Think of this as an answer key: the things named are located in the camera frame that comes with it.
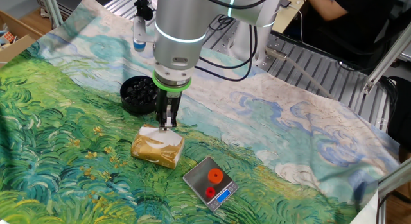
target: desk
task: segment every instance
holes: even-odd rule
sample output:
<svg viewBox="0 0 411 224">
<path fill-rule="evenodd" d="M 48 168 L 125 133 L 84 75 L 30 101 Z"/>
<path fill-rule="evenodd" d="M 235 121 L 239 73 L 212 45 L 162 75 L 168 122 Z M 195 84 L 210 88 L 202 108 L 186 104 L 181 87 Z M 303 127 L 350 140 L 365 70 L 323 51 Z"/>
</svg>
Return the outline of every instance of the desk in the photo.
<svg viewBox="0 0 411 224">
<path fill-rule="evenodd" d="M 301 9 L 301 7 L 304 4 L 304 0 L 289 0 L 291 1 L 291 4 L 294 8 Z M 295 15 L 298 13 L 298 11 L 294 8 L 287 7 L 287 8 L 282 8 L 280 7 L 280 11 L 277 14 L 277 17 L 275 18 L 274 25 L 272 26 L 272 30 L 283 33 L 284 30 L 288 27 L 288 25 L 291 23 L 291 21 L 294 19 Z"/>
</svg>

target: white cable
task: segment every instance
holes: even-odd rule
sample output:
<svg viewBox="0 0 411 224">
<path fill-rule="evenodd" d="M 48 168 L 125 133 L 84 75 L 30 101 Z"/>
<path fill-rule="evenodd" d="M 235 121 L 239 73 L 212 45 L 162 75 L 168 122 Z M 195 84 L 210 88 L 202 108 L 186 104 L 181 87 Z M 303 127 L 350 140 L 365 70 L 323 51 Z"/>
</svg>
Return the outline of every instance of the white cable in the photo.
<svg viewBox="0 0 411 224">
<path fill-rule="evenodd" d="M 297 64 L 294 60 L 286 57 L 285 60 L 290 62 L 300 73 L 305 75 L 322 93 L 324 93 L 328 98 L 336 100 L 328 91 L 327 89 L 323 88 L 319 82 L 317 82 L 310 74 L 308 74 L 299 64 Z"/>
<path fill-rule="evenodd" d="M 302 13 L 301 13 L 301 11 L 300 11 L 300 9 L 298 9 L 298 8 L 296 8 L 296 7 L 293 7 L 293 5 L 288 5 L 290 8 L 293 8 L 294 10 L 297 10 L 299 13 L 300 13 L 300 15 L 301 15 L 301 42 L 302 43 L 304 43 L 304 41 L 302 40 Z"/>
</svg>

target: black pebble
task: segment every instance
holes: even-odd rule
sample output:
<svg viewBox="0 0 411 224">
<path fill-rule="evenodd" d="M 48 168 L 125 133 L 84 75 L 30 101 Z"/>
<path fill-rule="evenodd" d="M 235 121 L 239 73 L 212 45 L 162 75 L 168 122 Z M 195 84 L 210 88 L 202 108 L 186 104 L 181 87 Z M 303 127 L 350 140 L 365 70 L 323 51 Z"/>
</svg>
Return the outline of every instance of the black pebble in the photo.
<svg viewBox="0 0 411 224">
<path fill-rule="evenodd" d="M 142 90 L 144 88 L 144 85 L 138 85 L 137 90 Z"/>
</svg>

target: person's arm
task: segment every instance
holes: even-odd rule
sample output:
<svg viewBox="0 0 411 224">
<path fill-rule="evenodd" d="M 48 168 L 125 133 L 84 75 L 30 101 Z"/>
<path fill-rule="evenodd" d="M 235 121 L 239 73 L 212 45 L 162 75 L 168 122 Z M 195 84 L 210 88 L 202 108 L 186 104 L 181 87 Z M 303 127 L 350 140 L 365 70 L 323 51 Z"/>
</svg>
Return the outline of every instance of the person's arm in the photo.
<svg viewBox="0 0 411 224">
<path fill-rule="evenodd" d="M 336 1 L 310 0 L 310 3 L 325 21 L 332 21 L 348 13 Z"/>
</svg>

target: green light ring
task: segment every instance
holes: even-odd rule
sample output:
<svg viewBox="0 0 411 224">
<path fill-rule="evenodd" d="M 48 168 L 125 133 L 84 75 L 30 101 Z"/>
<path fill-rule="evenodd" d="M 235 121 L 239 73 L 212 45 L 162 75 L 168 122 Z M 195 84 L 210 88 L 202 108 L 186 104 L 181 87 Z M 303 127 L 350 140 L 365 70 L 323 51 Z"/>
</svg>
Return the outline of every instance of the green light ring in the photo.
<svg viewBox="0 0 411 224">
<path fill-rule="evenodd" d="M 154 84 L 156 84 L 156 86 L 157 86 L 158 88 L 160 88 L 160 89 L 162 89 L 162 90 L 165 90 L 165 91 L 167 91 L 167 92 L 182 92 L 182 91 L 188 89 L 188 87 L 190 87 L 190 85 L 191 85 L 191 79 L 190 79 L 190 81 L 188 81 L 188 83 L 187 83 L 185 86 L 183 86 L 183 87 L 171 88 L 171 87 L 164 86 L 162 83 L 160 83 L 160 82 L 156 79 L 156 77 L 155 77 L 155 75 L 154 75 L 154 71 L 153 71 L 153 76 L 152 76 L 152 78 L 153 78 Z"/>
</svg>

